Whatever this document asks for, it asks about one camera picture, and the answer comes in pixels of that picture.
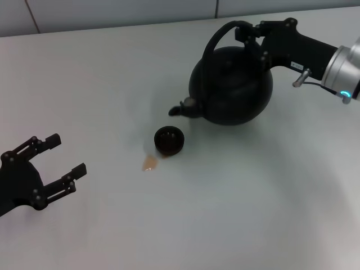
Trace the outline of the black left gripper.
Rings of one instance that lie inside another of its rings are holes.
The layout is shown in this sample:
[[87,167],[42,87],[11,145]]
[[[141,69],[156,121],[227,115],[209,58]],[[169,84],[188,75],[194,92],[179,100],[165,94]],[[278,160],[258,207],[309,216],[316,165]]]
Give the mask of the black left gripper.
[[44,186],[39,172],[29,161],[60,144],[57,133],[44,141],[32,136],[12,152],[1,155],[1,215],[23,205],[43,210],[48,204],[77,190],[75,181],[87,174],[85,163]]

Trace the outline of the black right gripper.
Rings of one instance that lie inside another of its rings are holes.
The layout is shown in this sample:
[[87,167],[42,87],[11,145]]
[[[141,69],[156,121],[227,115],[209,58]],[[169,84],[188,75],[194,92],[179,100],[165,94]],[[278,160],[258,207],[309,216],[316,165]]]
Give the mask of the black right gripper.
[[[297,19],[283,21],[261,21],[253,25],[246,21],[236,21],[235,40],[245,42],[245,51],[262,64],[268,53],[271,68],[284,66],[299,73],[310,70],[310,77],[322,80],[325,70],[337,48],[300,34]],[[256,42],[263,37],[262,45]]]

